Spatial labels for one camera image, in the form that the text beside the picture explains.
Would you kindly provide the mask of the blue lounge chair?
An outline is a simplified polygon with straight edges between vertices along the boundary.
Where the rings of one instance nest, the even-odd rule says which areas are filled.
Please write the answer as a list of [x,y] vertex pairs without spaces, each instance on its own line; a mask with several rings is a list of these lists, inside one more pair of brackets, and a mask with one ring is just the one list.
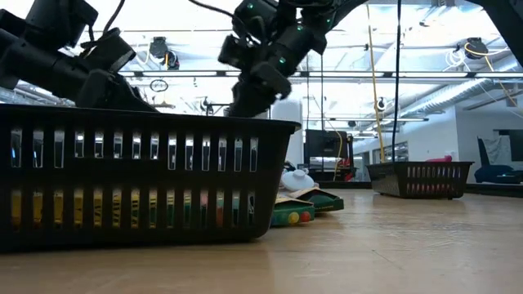
[[523,166],[515,169],[509,136],[477,138],[481,166],[475,171],[477,184],[523,185]]

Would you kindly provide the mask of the black equipment cabinet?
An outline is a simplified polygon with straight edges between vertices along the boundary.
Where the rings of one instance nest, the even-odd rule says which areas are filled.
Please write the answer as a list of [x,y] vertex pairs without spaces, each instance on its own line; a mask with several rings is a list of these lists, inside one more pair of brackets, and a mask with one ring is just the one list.
[[303,148],[304,167],[314,180],[349,182],[353,179],[357,168],[351,134],[307,129]]

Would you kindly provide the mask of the white round puck device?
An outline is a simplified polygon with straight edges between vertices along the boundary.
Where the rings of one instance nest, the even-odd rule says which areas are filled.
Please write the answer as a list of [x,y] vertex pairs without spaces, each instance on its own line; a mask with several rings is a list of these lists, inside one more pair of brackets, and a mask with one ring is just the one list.
[[289,191],[299,191],[315,187],[314,180],[308,175],[307,169],[296,169],[294,171],[285,170],[282,173],[280,184]]

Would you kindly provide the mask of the black slotted plastic basket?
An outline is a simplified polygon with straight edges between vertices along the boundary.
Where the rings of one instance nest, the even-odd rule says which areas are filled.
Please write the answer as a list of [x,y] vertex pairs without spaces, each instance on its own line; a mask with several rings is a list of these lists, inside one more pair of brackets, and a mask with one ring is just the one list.
[[368,165],[372,189],[397,198],[461,198],[473,162],[389,162]]
[[[0,105],[0,252],[40,248],[244,241],[261,237],[270,219],[288,138],[284,122],[102,109]],[[84,190],[83,227],[73,224],[74,190]],[[93,222],[94,190],[103,190],[103,220]],[[112,226],[112,192],[122,190],[121,225]],[[11,225],[11,192],[22,193],[19,229]],[[53,193],[65,193],[65,224],[53,224]],[[131,227],[131,192],[140,191],[139,226]],[[158,191],[157,225],[148,224],[151,190]],[[167,191],[175,196],[167,227]],[[208,191],[208,223],[200,224],[200,192]],[[43,192],[43,219],[33,225],[33,192]],[[186,190],[190,227],[183,225]],[[217,191],[225,192],[216,227]],[[240,192],[239,225],[231,200]],[[254,222],[247,219],[255,193]]]

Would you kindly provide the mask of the yellow crayon box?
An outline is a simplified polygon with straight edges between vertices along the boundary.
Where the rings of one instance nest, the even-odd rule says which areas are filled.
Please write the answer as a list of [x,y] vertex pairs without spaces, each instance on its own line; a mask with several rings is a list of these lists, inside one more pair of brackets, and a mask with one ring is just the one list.
[[[11,225],[14,229],[19,229],[21,226],[22,207],[21,199],[22,193],[19,189],[11,192]],[[169,229],[174,227],[175,220],[175,196],[176,193],[173,189],[167,191],[167,227]],[[192,212],[192,192],[186,190],[183,193],[184,199],[184,221],[183,225],[188,228],[190,227],[191,212]],[[65,193],[62,189],[58,189],[53,193],[53,224],[57,229],[61,229],[65,224]],[[148,209],[149,209],[149,220],[148,224],[151,229],[154,229],[157,225],[158,219],[158,191],[153,189],[149,192]],[[43,219],[43,192],[36,190],[32,196],[32,216],[33,225],[38,228],[42,224]],[[118,228],[121,225],[121,208],[122,204],[122,190],[120,188],[114,189],[112,192],[110,211],[112,213],[112,226]],[[236,227],[239,225],[239,211],[240,211],[240,192],[235,191],[232,194],[231,200],[231,226]],[[133,189],[131,192],[131,227],[136,229],[139,226],[139,210],[140,210],[140,191]],[[215,212],[215,223],[217,228],[224,226],[224,208],[225,208],[225,192],[222,190],[217,191],[216,196],[216,212]],[[73,224],[74,227],[80,229],[83,227],[83,213],[84,213],[84,190],[77,188],[74,190],[73,197]],[[202,190],[200,192],[200,224],[205,226],[208,223],[208,191]],[[250,192],[248,194],[248,205],[247,205],[247,219],[251,225],[254,222],[255,212],[255,193]],[[103,190],[96,188],[93,195],[93,222],[95,227],[100,227],[103,220]]]
[[315,207],[311,202],[278,194],[270,220],[271,227],[308,223],[315,219]]
[[344,201],[337,195],[314,187],[288,194],[289,197],[312,203],[316,213],[335,212],[344,209]]

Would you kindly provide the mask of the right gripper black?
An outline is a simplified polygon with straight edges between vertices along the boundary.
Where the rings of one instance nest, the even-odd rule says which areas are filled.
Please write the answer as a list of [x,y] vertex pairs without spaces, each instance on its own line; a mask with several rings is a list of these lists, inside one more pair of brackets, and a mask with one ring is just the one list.
[[287,98],[292,91],[288,78],[309,51],[321,54],[326,45],[325,34],[307,24],[291,24],[265,45],[250,45],[246,39],[227,36],[219,61],[240,70],[227,116],[253,118],[267,111],[276,99]]

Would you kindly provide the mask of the white round column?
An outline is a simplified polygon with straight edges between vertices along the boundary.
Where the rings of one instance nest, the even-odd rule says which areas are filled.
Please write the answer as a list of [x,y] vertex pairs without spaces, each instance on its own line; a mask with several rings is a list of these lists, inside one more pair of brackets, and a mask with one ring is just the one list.
[[302,102],[293,98],[277,101],[272,107],[271,118],[284,122],[284,130],[288,138],[285,161],[295,167],[302,164],[304,160]]

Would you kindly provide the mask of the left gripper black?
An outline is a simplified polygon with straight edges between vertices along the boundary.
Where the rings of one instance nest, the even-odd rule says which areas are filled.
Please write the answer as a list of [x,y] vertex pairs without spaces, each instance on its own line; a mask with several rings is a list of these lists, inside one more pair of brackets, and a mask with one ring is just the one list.
[[142,99],[140,91],[118,74],[136,56],[134,50],[120,37],[118,28],[82,46],[87,53],[83,53],[78,61],[86,77],[76,94],[75,104],[78,107],[157,113],[153,106]]

